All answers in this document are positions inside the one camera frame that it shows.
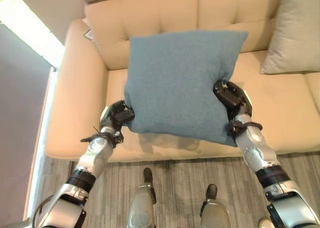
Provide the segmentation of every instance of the sofa backrest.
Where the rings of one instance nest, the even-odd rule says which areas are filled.
[[[241,52],[266,50],[280,0],[105,0],[85,8],[109,70],[129,63],[130,37],[191,30],[249,31]]]

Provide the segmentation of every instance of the robot leg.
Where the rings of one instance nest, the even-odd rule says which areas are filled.
[[[201,228],[231,228],[229,212],[216,197],[217,187],[210,184],[200,211]]]
[[[144,183],[140,185],[131,200],[127,228],[155,228],[154,207],[157,202],[153,188],[152,172],[149,168],[143,171]]]

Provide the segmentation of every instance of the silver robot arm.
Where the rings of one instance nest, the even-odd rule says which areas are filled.
[[[316,213],[298,185],[289,178],[262,135],[262,126],[251,119],[247,94],[232,82],[218,81],[213,92],[226,106],[227,132],[241,149],[247,166],[256,174],[265,196],[270,219],[276,228],[320,228]]]
[[[80,228],[85,220],[86,212],[83,207],[89,197],[89,192],[96,179],[101,175],[107,160],[113,153],[113,148],[122,143],[124,137],[121,127],[125,122],[134,118],[132,109],[124,101],[118,101],[106,107],[100,118],[100,131],[91,137],[82,139],[89,142],[87,151],[56,194],[33,217],[34,228]]]

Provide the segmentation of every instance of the sofa armrest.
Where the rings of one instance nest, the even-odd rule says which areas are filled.
[[[106,104],[108,70],[94,43],[84,37],[88,30],[76,19],[66,37],[45,147],[52,158],[80,157],[88,146],[80,140],[99,127]]]

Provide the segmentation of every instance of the beige sofa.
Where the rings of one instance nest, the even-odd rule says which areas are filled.
[[[249,31],[233,82],[247,91],[252,118],[277,153],[320,148],[320,74],[260,74],[280,0],[103,0],[85,7],[89,27],[74,20],[65,43],[46,141],[46,154],[77,159],[105,105],[124,98],[130,37],[190,30]],[[240,156],[240,149],[169,134],[122,128],[124,143],[109,161],[155,161]]]

